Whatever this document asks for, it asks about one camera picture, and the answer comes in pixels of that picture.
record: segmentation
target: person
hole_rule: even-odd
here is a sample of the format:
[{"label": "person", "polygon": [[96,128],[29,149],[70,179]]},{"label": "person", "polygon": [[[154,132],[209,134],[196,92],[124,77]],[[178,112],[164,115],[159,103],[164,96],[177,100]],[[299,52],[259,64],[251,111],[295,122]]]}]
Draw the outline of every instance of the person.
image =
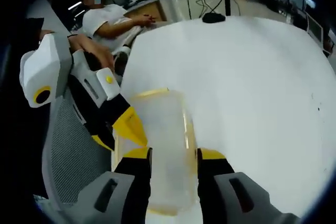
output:
[{"label": "person", "polygon": [[106,0],[83,0],[83,3],[89,7],[83,16],[84,32],[111,52],[122,46],[131,47],[135,37],[155,23],[151,15],[130,18],[124,8],[106,5]]}]

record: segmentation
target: white tabletop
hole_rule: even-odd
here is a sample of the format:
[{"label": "white tabletop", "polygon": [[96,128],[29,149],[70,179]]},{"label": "white tabletop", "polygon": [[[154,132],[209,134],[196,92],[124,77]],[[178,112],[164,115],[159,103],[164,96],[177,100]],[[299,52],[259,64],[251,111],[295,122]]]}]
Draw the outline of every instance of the white tabletop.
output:
[{"label": "white tabletop", "polygon": [[336,76],[307,33],[274,20],[188,20],[138,36],[126,98],[168,87],[184,93],[197,144],[298,216],[321,194],[336,157]]}]

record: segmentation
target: man's arm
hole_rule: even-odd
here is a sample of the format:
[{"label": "man's arm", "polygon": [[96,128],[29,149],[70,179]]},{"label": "man's arm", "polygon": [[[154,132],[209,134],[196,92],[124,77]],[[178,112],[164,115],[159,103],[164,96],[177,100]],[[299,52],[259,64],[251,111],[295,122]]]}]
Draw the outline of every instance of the man's arm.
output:
[{"label": "man's arm", "polygon": [[115,25],[110,25],[108,22],[102,24],[95,34],[103,38],[114,39],[128,30],[132,29],[134,26],[150,26],[153,20],[148,16],[138,16],[129,21],[121,22]]},{"label": "man's arm", "polygon": [[79,49],[90,52],[99,60],[102,68],[110,68],[112,72],[114,72],[113,55],[110,53],[108,47],[89,39],[84,34],[70,36],[68,37],[68,40],[70,42],[70,49],[72,52]]}]

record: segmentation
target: plastic container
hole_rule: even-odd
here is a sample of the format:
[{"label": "plastic container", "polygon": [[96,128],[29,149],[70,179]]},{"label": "plastic container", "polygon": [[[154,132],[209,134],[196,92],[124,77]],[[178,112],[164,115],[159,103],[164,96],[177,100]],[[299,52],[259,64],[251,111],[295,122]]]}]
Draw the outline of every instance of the plastic container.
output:
[{"label": "plastic container", "polygon": [[[131,99],[152,151],[151,196],[148,210],[175,216],[197,197],[197,159],[192,121],[183,96],[168,89],[149,91]],[[140,146],[116,136],[115,165]]]}]

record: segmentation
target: yellow button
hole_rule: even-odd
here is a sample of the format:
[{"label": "yellow button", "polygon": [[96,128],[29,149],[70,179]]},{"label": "yellow button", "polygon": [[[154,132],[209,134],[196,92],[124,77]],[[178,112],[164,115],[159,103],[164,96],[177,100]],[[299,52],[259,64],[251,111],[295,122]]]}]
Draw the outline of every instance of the yellow button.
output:
[{"label": "yellow button", "polygon": [[106,76],[106,81],[107,81],[107,83],[112,83],[113,79],[110,76]]}]

